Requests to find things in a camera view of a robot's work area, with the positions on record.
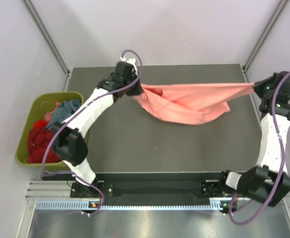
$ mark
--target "pink cloth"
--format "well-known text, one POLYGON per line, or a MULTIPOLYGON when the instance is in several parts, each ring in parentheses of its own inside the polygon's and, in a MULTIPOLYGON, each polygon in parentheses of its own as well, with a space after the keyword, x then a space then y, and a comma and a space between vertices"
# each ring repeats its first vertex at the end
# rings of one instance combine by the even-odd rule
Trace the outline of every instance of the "pink cloth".
POLYGON ((141 84, 134 99, 154 117, 169 122, 199 125, 229 112, 227 101, 254 92, 253 83, 141 84))
POLYGON ((56 109, 58 109, 58 107, 60 107, 60 105, 61 105, 61 103, 56 102, 56 107, 55 107, 55 109, 54 109, 52 112, 49 112, 49 113, 46 113, 46 114, 45 114, 44 120, 45 120, 46 122, 50 122, 50 120, 51 120, 51 115, 52 115, 53 113, 55 113, 56 109))

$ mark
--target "red clothing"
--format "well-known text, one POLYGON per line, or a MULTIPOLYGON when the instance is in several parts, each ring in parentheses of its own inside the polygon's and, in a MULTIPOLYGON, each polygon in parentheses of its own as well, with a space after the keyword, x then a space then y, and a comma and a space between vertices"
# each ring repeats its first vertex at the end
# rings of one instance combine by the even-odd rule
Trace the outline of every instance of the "red clothing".
MULTIPOLYGON (((52 130, 47 131, 47 122, 40 120, 34 124, 28 135, 29 161, 33 164, 42 163, 46 148, 52 139, 52 130)), ((59 162, 59 157, 52 152, 48 153, 46 163, 59 162)))

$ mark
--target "metal frame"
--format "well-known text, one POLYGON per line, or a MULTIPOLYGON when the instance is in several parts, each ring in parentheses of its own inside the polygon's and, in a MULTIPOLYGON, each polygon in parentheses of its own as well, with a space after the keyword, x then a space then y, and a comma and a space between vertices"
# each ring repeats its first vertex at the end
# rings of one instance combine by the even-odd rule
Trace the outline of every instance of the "metal frame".
POLYGON ((56 60, 58 61, 61 69, 64 71, 64 73, 68 76, 70 74, 70 70, 66 66, 64 60, 62 59, 59 51, 57 50, 50 34, 48 33, 45 25, 43 24, 42 20, 40 19, 35 7, 33 6, 31 0, 22 0, 24 3, 26 9, 28 10, 29 14, 31 15, 32 19, 34 20, 35 24, 38 27, 38 30, 42 34, 43 38, 47 42, 48 47, 52 51, 52 54, 55 56, 56 60))
POLYGON ((259 37, 255 47, 253 48, 252 52, 250 53, 245 66, 243 67, 243 69, 245 70, 245 72, 248 71, 249 67, 251 66, 251 64, 253 63, 255 57, 257 56, 259 50, 261 49, 261 47, 263 46, 264 42, 266 41, 268 35, 270 34, 270 32, 272 31, 273 27, 276 25, 276 22, 278 20, 278 18, 280 17, 281 13, 283 12, 283 10, 285 9, 287 3, 289 2, 289 0, 280 0, 273 15, 271 16, 270 20, 268 21, 263 33, 261 34, 261 36, 259 37))
MULTIPOLYGON (((49 203, 50 201, 62 203, 62 204, 69 204, 69 203, 84 203, 85 201, 91 201, 93 199, 81 199, 81 198, 70 198, 70 192, 71 188, 67 185, 66 181, 31 181, 29 184, 29 188, 25 197, 24 201, 24 207, 23 207, 23 215, 22 219, 19 224, 19 228, 16 234, 16 238, 28 238, 32 222, 34 220, 35 216, 35 210, 42 210, 44 209, 43 204, 49 203)), ((212 210, 219 210, 218 209, 218 202, 219 201, 229 201, 230 198, 224 198, 224 197, 215 197, 210 198, 210 204, 211 207, 213 207, 212 210)), ((240 200, 247 201, 247 198, 240 198, 240 200)), ((290 192, 289 194, 283 199, 282 201, 286 208, 286 213, 289 218, 290 223, 290 192)), ((195 209, 193 207, 183 207, 182 210, 205 210, 207 208, 205 205, 202 205, 198 209, 195 209)), ((119 208, 105 208, 104 210, 119 210, 119 208)), ((174 209, 172 207, 168 208, 161 208, 161 207, 133 207, 128 208, 125 210, 181 210, 181 209, 174 209)))

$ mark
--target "fabric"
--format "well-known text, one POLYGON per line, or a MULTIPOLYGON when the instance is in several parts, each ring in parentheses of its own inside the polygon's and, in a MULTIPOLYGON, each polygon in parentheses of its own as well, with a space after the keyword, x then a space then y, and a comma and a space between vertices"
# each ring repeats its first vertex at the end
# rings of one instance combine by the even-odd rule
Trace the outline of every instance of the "fabric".
POLYGON ((141 84, 134 99, 154 117, 169 122, 199 125, 229 112, 227 101, 254 92, 253 83, 141 84))
POLYGON ((63 122, 65 119, 75 113, 81 106, 79 99, 64 101, 56 111, 51 115, 51 120, 47 125, 47 130, 50 130, 54 123, 63 122))
POLYGON ((48 122, 47 121, 44 121, 44 120, 39 120, 39 121, 37 121, 35 124, 34 124, 34 128, 35 127, 41 127, 41 126, 46 126, 48 124, 48 122))
MULTIPOLYGON (((39 121, 35 123, 35 126, 31 129, 28 135, 28 152, 30 163, 42 163, 43 156, 47 149, 49 142, 52 139, 51 130, 46 129, 46 124, 39 121)), ((46 163, 59 162, 59 157, 53 153, 52 149, 48 153, 46 163)))
POLYGON ((44 120, 45 120, 46 122, 49 122, 49 121, 51 120, 51 115, 52 115, 53 113, 55 113, 55 111, 58 109, 58 107, 60 107, 60 105, 61 105, 61 103, 56 102, 56 107, 55 107, 55 109, 54 109, 52 112, 49 112, 49 113, 46 113, 46 114, 45 114, 44 120))

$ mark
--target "cable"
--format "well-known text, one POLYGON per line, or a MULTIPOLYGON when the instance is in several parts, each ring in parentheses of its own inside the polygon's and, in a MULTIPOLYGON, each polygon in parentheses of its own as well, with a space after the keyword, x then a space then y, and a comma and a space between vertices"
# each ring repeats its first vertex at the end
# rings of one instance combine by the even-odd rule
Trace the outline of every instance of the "cable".
POLYGON ((229 215, 230 215, 230 219, 231 221, 239 226, 243 226, 243 225, 247 225, 249 223, 251 223, 252 221, 254 221, 263 211, 264 209, 268 206, 269 202, 271 201, 271 199, 273 198, 273 196, 275 195, 275 192, 277 190, 277 186, 280 182, 280 179, 282 177, 283 171, 284 171, 284 166, 285 166, 285 161, 286 161, 286 153, 285 153, 285 147, 284 147, 284 143, 282 140, 282 137, 280 136, 280 131, 279 131, 279 127, 277 124, 277 120, 276 120, 276 98, 277 98, 277 94, 282 86, 282 84, 289 78, 290 76, 290 71, 282 78, 282 80, 279 82, 279 84, 277 85, 274 95, 273 95, 273 100, 272 100, 272 117, 273 117, 273 121, 274 121, 274 125, 275 125, 275 129, 276 129, 276 133, 277 133, 277 137, 279 139, 279 144, 280 144, 280 149, 281 149, 281 164, 280 164, 280 168, 276 177, 276 180, 274 182, 274 185, 272 187, 271 192, 269 193, 266 201, 263 203, 263 205, 258 209, 257 212, 255 212, 255 214, 253 216, 251 216, 248 220, 244 221, 244 222, 237 222, 233 219, 233 212, 232 212, 232 204, 234 202, 234 200, 238 197, 238 194, 235 194, 230 202, 230 207, 229 207, 229 215))
MULTIPOLYGON (((44 156, 43 156, 43 159, 42 159, 42 165, 41 165, 41 178, 43 177, 43 176, 53 176, 53 175, 60 175, 60 174, 71 174, 71 175, 73 175, 74 177, 76 177, 76 179, 77 180, 79 180, 79 181, 81 181, 82 183, 84 183, 84 184, 86 184, 87 186, 90 186, 91 188, 93 188, 93 189, 95 189, 96 191, 98 191, 99 192, 99 194, 101 195, 101 203, 100 203, 100 205, 97 207, 97 209, 95 210, 95 212, 93 212, 91 215, 95 215, 96 213, 98 213, 99 211, 100 211, 100 209, 101 209, 101 207, 103 206, 103 204, 104 204, 104 194, 102 193, 102 191, 101 190, 99 190, 97 187, 95 187, 94 185, 92 185, 92 184, 90 184, 90 183, 88 183, 88 182, 86 182, 85 180, 83 180, 82 178, 80 178, 79 176, 77 176, 74 172, 72 172, 72 171, 57 171, 57 172, 54 172, 54 173, 48 173, 48 172, 46 172, 45 171, 45 165, 46 165, 46 160, 47 160, 47 157, 48 157, 48 153, 49 153, 49 151, 50 151, 50 149, 51 149, 51 147, 52 147, 52 145, 53 145, 53 143, 54 143, 54 141, 56 140, 56 138, 60 135, 60 133, 67 127, 67 125, 71 122, 71 121, 73 121, 78 115, 80 115, 88 106, 90 106, 93 102, 95 102, 96 100, 99 100, 100 98, 102 98, 102 97, 104 97, 104 96, 107 96, 107 95, 110 95, 110 94, 114 94, 114 93, 118 93, 118 92, 120 92, 120 91, 124 91, 124 90, 126 90, 126 89, 128 89, 129 87, 132 87, 134 84, 136 84, 139 80, 140 80, 140 77, 141 77, 141 75, 142 75, 142 73, 143 73, 143 63, 142 63, 142 60, 141 60, 141 58, 140 58, 140 56, 135 52, 135 51, 133 51, 133 50, 124 50, 123 52, 122 52, 122 54, 121 54, 121 56, 122 57, 124 57, 124 55, 126 54, 126 53, 133 53, 136 57, 137 57, 137 59, 138 59, 138 61, 139 61, 139 65, 140 65, 140 70, 139 70, 139 73, 138 73, 138 75, 137 75, 137 77, 135 78, 135 80, 134 81, 132 81, 130 84, 128 84, 128 85, 126 85, 126 86, 124 86, 124 87, 122 87, 122 88, 119 88, 119 89, 116 89, 116 90, 113 90, 113 91, 110 91, 110 92, 107 92, 107 93, 105 93, 105 94, 103 94, 103 95, 101 95, 101 96, 98 96, 97 98, 95 98, 95 99, 93 99, 90 103, 88 103, 85 107, 83 107, 83 108, 81 108, 78 112, 76 112, 75 114, 74 114, 74 116, 70 119, 70 120, 68 120, 66 123, 64 123, 63 125, 62 125, 62 127, 54 134, 54 136, 52 137, 52 139, 51 139, 51 141, 50 141, 50 143, 48 144, 48 146, 47 146, 47 148, 46 148, 46 151, 45 151, 45 153, 44 153, 44 156)), ((65 215, 63 215, 61 218, 59 218, 59 219, 57 219, 56 221, 54 221, 48 228, 50 228, 53 224, 55 224, 56 222, 58 222, 59 220, 61 220, 62 218, 64 218, 65 216, 67 216, 67 215, 69 215, 69 214, 73 214, 73 213, 75 213, 75 212, 69 212, 69 213, 67 213, 67 214, 65 214, 65 215)), ((37 227, 37 230, 39 231, 39 232, 44 232, 44 231, 46 231, 48 228, 46 228, 46 229, 44 229, 44 230, 40 230, 39 229, 39 227, 38 227, 38 225, 36 225, 36 227, 37 227)))

